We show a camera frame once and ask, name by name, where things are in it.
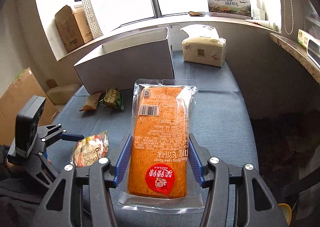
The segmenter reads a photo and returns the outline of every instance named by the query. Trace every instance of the dark floor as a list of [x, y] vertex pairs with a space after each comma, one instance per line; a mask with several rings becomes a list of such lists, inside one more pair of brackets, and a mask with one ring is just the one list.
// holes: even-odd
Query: dark floor
[[[251, 124], [257, 145], [260, 175], [277, 202], [284, 202], [281, 197], [282, 187], [299, 180], [299, 168], [307, 166], [320, 145], [320, 112], [290, 113], [276, 119], [252, 119]], [[289, 204], [291, 207], [297, 198], [298, 196], [292, 199]], [[311, 220], [319, 215], [319, 205], [314, 205], [308, 219], [295, 221], [298, 204], [293, 211], [290, 226], [319, 226], [318, 221], [312, 223], [314, 221]]]

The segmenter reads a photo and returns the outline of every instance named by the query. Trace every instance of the marble ledge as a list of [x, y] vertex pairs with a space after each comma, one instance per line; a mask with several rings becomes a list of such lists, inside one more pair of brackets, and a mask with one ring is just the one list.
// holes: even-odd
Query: marble ledge
[[289, 54], [291, 54], [301, 65], [312, 75], [312, 77], [320, 84], [320, 68], [308, 56], [307, 50], [300, 44], [274, 33], [270, 33], [273, 42], [281, 46]]

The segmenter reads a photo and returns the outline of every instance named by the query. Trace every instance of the blue gripper pad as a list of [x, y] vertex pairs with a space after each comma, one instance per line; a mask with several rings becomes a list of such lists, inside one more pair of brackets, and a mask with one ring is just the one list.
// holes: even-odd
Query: blue gripper pad
[[208, 159], [211, 157], [206, 148], [200, 147], [193, 134], [189, 134], [188, 159], [191, 165], [196, 182], [202, 188], [206, 188], [206, 183], [211, 179], [208, 170]]
[[125, 135], [124, 139], [127, 138], [127, 140], [125, 141], [125, 144], [122, 148], [122, 152], [120, 150], [120, 155], [119, 155], [119, 159], [114, 167], [114, 180], [113, 183], [115, 186], [118, 186], [118, 184], [120, 184], [123, 180], [125, 171], [127, 169], [128, 166], [128, 162], [131, 156], [131, 148], [132, 148], [132, 136], [128, 134]]

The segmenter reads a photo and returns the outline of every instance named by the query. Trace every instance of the clear plastic wrapper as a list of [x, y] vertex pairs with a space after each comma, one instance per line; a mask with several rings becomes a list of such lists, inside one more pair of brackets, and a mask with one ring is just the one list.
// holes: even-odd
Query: clear plastic wrapper
[[119, 186], [122, 209], [203, 211], [200, 186], [188, 162], [189, 118], [197, 93], [194, 80], [136, 81], [132, 155], [129, 173]]
[[75, 167], [90, 166], [108, 153], [108, 132], [86, 137], [73, 148], [71, 164]]

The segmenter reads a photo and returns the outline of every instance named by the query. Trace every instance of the silver bolt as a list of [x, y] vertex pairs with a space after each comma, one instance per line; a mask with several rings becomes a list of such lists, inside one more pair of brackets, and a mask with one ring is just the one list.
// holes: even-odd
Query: silver bolt
[[252, 170], [253, 169], [253, 165], [251, 164], [245, 164], [244, 166], [247, 170]]
[[106, 164], [106, 163], [108, 163], [108, 161], [109, 161], [109, 159], [107, 159], [107, 158], [100, 158], [99, 159], [100, 164]]
[[210, 162], [211, 162], [212, 164], [217, 164], [217, 163], [219, 163], [219, 158], [211, 157], [211, 158], [210, 158]]
[[73, 165], [66, 165], [64, 169], [65, 171], [71, 171], [73, 169]]

